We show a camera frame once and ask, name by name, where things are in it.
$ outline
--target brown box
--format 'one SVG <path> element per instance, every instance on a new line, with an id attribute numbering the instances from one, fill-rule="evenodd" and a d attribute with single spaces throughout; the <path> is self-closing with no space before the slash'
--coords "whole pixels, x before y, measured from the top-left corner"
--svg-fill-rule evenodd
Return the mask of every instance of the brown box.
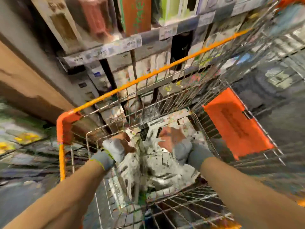
<path id="1" fill-rule="evenodd" d="M 151 0 L 118 0 L 127 36 L 150 30 Z"/>

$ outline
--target person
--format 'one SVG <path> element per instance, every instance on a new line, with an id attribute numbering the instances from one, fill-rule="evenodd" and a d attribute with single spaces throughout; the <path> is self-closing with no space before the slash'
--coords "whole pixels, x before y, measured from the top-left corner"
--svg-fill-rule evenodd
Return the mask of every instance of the person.
<path id="1" fill-rule="evenodd" d="M 193 144 L 181 130 L 165 127 L 159 145 L 179 163 L 193 165 L 243 228 L 305 228 L 305 209 L 288 197 L 241 173 L 214 157 L 202 143 Z M 79 228 L 94 193 L 115 162 L 134 148 L 126 133 L 105 140 L 98 151 L 74 174 L 60 182 L 4 229 Z"/>

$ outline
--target shopping cart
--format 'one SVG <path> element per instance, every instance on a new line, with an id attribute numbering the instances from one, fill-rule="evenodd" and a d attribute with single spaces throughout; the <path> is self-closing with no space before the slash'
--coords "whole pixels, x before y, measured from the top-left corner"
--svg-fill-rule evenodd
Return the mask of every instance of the shopping cart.
<path id="1" fill-rule="evenodd" d="M 283 70 L 270 74 L 268 80 L 275 87 L 286 91 L 283 85 L 295 87 L 304 84 L 305 67 L 299 61 L 303 56 L 294 57 L 301 53 L 305 45 L 298 36 L 302 34 L 302 29 L 296 27 L 276 36 L 267 34 L 277 4 L 278 2 L 271 4 L 251 29 L 236 33 L 226 40 L 214 43 L 191 56 L 143 75 L 95 100 L 63 113 L 57 120 L 61 181 L 81 165 L 79 162 L 76 165 L 76 160 L 88 159 L 92 153 L 101 148 L 104 139 L 123 132 L 126 128 L 140 131 L 145 139 L 148 122 L 186 108 L 191 112 L 190 121 L 204 134 L 215 156 L 240 171 L 254 176 L 276 191 L 286 194 L 300 205 L 305 205 L 302 193 L 305 183 L 304 154 L 300 152 L 304 147 L 303 141 L 297 138 L 280 140 L 280 144 L 277 145 L 265 130 L 265 125 L 257 120 L 261 119 L 262 115 L 273 117 L 270 116 L 270 112 L 287 102 L 296 101 L 298 105 L 300 99 L 275 98 L 269 101 L 268 105 L 248 109 L 236 88 L 236 81 L 247 76 L 266 61 L 281 63 L 283 70 L 294 71 L 288 76 L 282 75 Z M 251 56 L 241 63 L 249 54 Z M 228 60 L 233 57 L 235 59 L 228 66 Z M 186 65 L 187 61 L 191 61 L 191 66 Z M 175 68 L 179 64 L 182 64 L 182 69 L 176 71 Z M 166 72 L 164 78 L 156 81 L 161 72 Z M 153 84 L 149 83 L 149 79 L 154 80 Z M 146 82 L 146 86 L 138 88 L 139 82 Z M 131 93 L 130 87 L 134 87 L 136 92 Z M 125 97 L 119 97 L 122 91 L 126 93 Z M 142 101 L 141 105 L 137 104 L 135 107 L 134 102 L 131 101 L 153 92 L 156 97 L 153 95 L 154 98 L 151 98 L 149 103 Z M 233 106 L 223 107 L 223 104 L 228 103 L 229 105 L 233 103 Z M 83 114 L 85 108 L 93 105 L 98 106 L 96 111 Z M 110 122 L 89 130 L 85 136 L 73 133 L 76 121 L 82 121 L 91 114 L 104 113 L 113 108 L 116 108 L 117 114 Z M 285 117 L 292 118 L 297 114 L 292 112 Z M 232 142 L 236 139 L 241 140 L 241 148 L 234 147 Z M 231 151 L 217 148 L 215 140 L 225 141 Z M 84 144 L 88 154 L 76 154 L 70 150 L 70 145 L 75 141 Z M 148 224 L 154 225 L 154 228 L 160 228 L 161 224 L 172 228 L 197 226 L 240 228 L 217 193 L 200 178 L 186 189 L 163 191 L 153 199 L 147 198 L 142 205 L 128 203 L 124 209 L 117 209 L 114 195 L 119 195 L 120 189 L 113 187 L 113 184 L 112 188 L 115 191 L 109 187 L 109 181 L 116 178 L 115 173 L 113 169 L 98 188 L 89 207 L 89 211 L 92 212 L 88 213 L 89 216 L 88 214 L 85 216 L 85 228 L 139 228 Z"/>

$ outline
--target bare skin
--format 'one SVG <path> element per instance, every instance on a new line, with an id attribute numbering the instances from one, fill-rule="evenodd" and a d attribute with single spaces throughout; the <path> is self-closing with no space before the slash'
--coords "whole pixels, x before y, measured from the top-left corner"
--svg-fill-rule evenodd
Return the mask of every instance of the bare skin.
<path id="1" fill-rule="evenodd" d="M 169 151 L 185 138 L 180 130 L 169 132 L 167 129 L 161 136 L 167 137 L 162 145 Z M 132 150 L 126 147 L 126 135 L 119 134 L 116 138 L 123 140 L 126 151 Z M 243 227 L 305 228 L 304 208 L 219 159 L 211 157 L 204 160 L 200 172 Z M 79 228 L 106 173 L 98 162 L 86 162 L 4 229 Z"/>

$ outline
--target metal grid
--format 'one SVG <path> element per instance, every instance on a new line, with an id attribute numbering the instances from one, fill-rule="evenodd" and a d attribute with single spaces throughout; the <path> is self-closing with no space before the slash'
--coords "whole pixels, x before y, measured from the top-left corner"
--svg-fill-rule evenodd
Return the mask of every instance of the metal grid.
<path id="1" fill-rule="evenodd" d="M 86 137 L 77 136 L 78 143 L 85 142 L 91 153 L 96 152 L 101 147 L 102 141 L 122 132 L 126 127 L 132 129 L 139 128 L 141 136 L 144 138 L 147 133 L 147 122 L 158 119 L 161 116 L 189 108 L 192 111 L 191 119 L 198 130 L 205 135 L 209 148 L 211 151 L 225 162 L 236 167 L 240 171 L 253 175 L 266 185 L 269 185 L 277 191 L 285 194 L 294 194 L 294 198 L 303 203 L 303 181 L 305 170 L 303 171 L 303 153 L 302 142 L 293 142 L 277 146 L 272 140 L 271 136 L 264 130 L 259 121 L 259 126 L 264 131 L 265 135 L 269 137 L 274 144 L 275 149 L 262 151 L 260 153 L 247 155 L 240 158 L 239 161 L 233 161 L 234 158 L 230 152 L 223 151 L 219 153 L 213 144 L 214 139 L 221 139 L 221 135 L 209 118 L 208 114 L 204 112 L 202 105 L 206 105 L 214 99 L 225 88 L 230 87 L 230 84 L 240 80 L 247 73 L 257 68 L 258 65 L 265 61 L 275 61 L 276 64 L 286 66 L 286 69 L 295 71 L 294 76 L 298 79 L 294 80 L 292 84 L 302 83 L 304 81 L 304 67 L 301 63 L 303 55 L 301 49 L 305 42 L 298 37 L 298 30 L 293 29 L 289 32 L 284 32 L 281 35 L 269 36 L 268 28 L 272 26 L 272 18 L 276 11 L 276 4 L 271 5 L 268 10 L 258 19 L 251 30 L 235 34 L 233 37 L 224 40 L 220 43 L 214 43 L 209 48 L 202 49 L 200 52 L 192 56 L 185 57 L 176 61 L 156 72 L 144 75 L 130 84 L 114 90 L 100 98 L 89 102 L 85 107 L 96 104 L 98 109 L 88 115 L 83 115 L 82 119 L 91 114 L 105 114 L 107 111 L 113 112 L 116 108 L 116 114 L 112 114 L 112 118 L 103 126 L 91 130 L 86 134 Z M 278 52 L 278 38 L 288 38 L 289 50 L 286 53 Z M 230 43 L 229 49 L 223 50 L 224 44 Z M 252 57 L 242 64 L 238 64 L 243 55 L 250 53 Z M 300 53 L 297 59 L 291 59 L 296 53 Z M 225 63 L 234 55 L 239 55 L 233 65 L 224 68 Z M 196 63 L 193 59 L 200 56 L 200 61 Z M 203 58 L 214 57 L 212 61 L 205 62 Z M 191 66 L 186 67 L 186 61 L 191 59 Z M 178 64 L 182 64 L 180 71 L 175 71 Z M 158 80 L 158 75 L 165 72 L 162 80 Z M 153 78 L 153 84 L 149 84 L 149 79 Z M 138 88 L 139 82 L 146 82 L 144 88 Z M 134 86 L 135 92 L 130 93 L 130 87 Z M 126 95 L 122 97 L 121 91 L 126 91 Z M 141 100 L 141 96 L 152 90 L 158 90 L 157 94 L 147 104 Z M 245 105 L 245 110 L 251 117 L 256 119 L 263 112 L 269 111 L 281 105 L 280 101 L 270 104 L 268 107 L 251 112 Z M 80 107 L 74 112 L 82 111 L 85 107 Z M 77 160 L 86 160 L 86 157 L 78 156 Z M 76 156 L 71 151 L 71 166 L 72 172 L 77 167 L 75 165 Z M 101 192 L 95 194 L 94 202 L 97 204 L 99 225 L 102 228 L 104 223 L 107 227 L 112 228 L 126 228 L 126 227 L 154 227 L 154 228 L 189 228 L 189 227 L 207 227 L 218 226 L 233 228 L 238 227 L 234 221 L 234 217 L 227 210 L 221 200 L 218 198 L 211 187 L 203 179 L 198 179 L 197 183 L 183 191 L 168 190 L 163 191 L 163 194 L 155 199 L 147 199 L 144 205 L 134 205 L 129 203 L 124 209 L 118 210 L 113 198 L 113 193 L 109 191 L 109 179 L 115 178 L 110 173 L 104 180 L 105 194 L 108 200 L 108 207 L 110 217 L 108 222 L 102 222 L 100 212 L 100 205 L 106 204 L 100 199 Z M 281 186 L 283 182 L 293 187 L 287 189 L 287 185 Z"/>

